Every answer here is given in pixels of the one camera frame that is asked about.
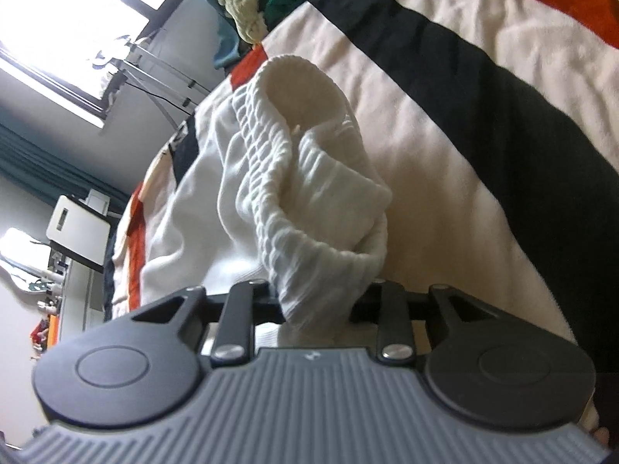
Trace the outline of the white box appliance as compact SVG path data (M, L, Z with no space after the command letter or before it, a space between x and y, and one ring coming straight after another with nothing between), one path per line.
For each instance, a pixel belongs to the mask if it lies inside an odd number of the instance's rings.
M46 229L50 246L71 260L102 272L111 232L109 203L110 198L95 189L85 199L61 195Z

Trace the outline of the white zip-up garment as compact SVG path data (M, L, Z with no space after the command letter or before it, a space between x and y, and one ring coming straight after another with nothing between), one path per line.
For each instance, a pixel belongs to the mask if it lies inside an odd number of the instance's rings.
M110 313L266 280L284 322L262 345L336 344L382 270L391 202L340 88L300 56L261 61L151 161L118 223Z

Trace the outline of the white metal rack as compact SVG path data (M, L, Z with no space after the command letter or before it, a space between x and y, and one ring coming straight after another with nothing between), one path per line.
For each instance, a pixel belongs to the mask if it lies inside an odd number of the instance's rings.
M137 90L175 129L177 122L170 108L190 116L212 89L193 75L165 61L148 49L149 39L133 39L121 35L100 49L92 60L95 70L111 70L111 78L103 93L109 106L124 86Z

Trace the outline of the teal curtain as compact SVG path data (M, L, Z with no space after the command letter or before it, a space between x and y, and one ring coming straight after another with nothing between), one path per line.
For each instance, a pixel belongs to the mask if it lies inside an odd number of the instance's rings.
M1 173L46 203L90 189L121 210L175 129L96 53L121 35L213 89L240 56L217 0L1 0Z

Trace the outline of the striped white orange black blanket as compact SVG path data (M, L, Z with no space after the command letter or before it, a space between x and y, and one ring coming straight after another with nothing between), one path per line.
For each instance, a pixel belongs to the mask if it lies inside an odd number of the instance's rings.
M295 55L351 103L392 189L383 272L442 280L576 341L595 421L618 428L618 0L311 0L180 126L123 214L113 316L219 291L206 230L227 148L214 125L266 61Z

